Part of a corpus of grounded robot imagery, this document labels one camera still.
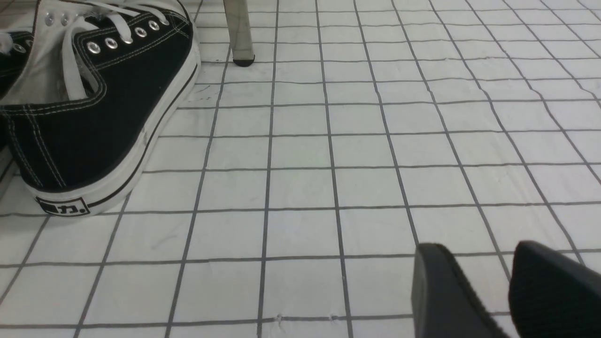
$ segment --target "high-top sneaker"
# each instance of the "high-top sneaker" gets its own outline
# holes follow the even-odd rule
[[[41,208],[76,217],[122,200],[199,70],[177,0],[39,0],[29,60],[0,114]]]
[[[0,99],[17,79],[33,44],[33,36],[28,31],[0,32]],[[0,197],[8,188],[16,170],[13,157],[7,146],[8,134],[0,120]]]

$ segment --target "black rubber pad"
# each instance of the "black rubber pad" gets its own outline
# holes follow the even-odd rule
[[[416,338],[507,338],[490,317],[453,254],[419,244],[411,294]]]
[[[601,337],[601,275],[542,244],[517,246],[509,305],[522,338]]]

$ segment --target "metal chair leg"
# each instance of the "metal chair leg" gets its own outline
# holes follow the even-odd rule
[[[255,61],[248,4],[246,0],[224,0],[224,7],[234,63],[240,67],[248,67]]]

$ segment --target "white stitching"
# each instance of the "white stitching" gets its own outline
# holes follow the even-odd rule
[[[19,159],[21,160],[21,162],[23,162],[23,165],[25,166],[25,169],[27,170],[27,172],[29,173],[29,175],[31,176],[31,178],[34,180],[34,182],[40,186],[41,188],[44,187],[44,185],[41,183],[40,179],[37,177],[37,175],[35,174],[33,168],[31,168],[29,161],[27,161],[27,159],[25,158],[25,154],[23,153],[23,148],[21,148],[21,145],[19,144],[19,142],[17,141],[17,136],[16,136],[16,132],[15,132],[15,127],[14,127],[14,121],[12,118],[10,118],[10,116],[2,111],[2,116],[4,116],[8,122],[8,133],[10,134],[11,139],[13,140],[13,144],[14,144],[14,148],[15,150],[17,150],[17,156],[19,157]]]
[[[48,151],[48,148],[46,147],[46,143],[44,142],[44,139],[42,139],[42,137],[41,137],[40,125],[37,123],[37,120],[35,119],[35,115],[29,114],[29,115],[27,115],[27,118],[29,119],[31,126],[33,127],[35,142],[37,143],[38,148],[40,149],[40,153],[44,157],[44,160],[46,161],[48,168],[52,172],[54,179],[56,180],[56,182],[58,183],[59,186],[61,186],[62,188],[65,187],[66,186],[65,181],[63,180],[63,177],[61,176],[61,174],[58,172],[56,164],[52,160],[52,157],[50,157],[50,152]]]

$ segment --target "white tile floor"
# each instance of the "white tile floor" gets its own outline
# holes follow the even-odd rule
[[[412,337],[441,242],[516,337],[517,242],[601,271],[601,2],[248,2],[241,69],[221,1],[187,0],[201,75],[124,203],[66,223],[13,179],[0,336]]]

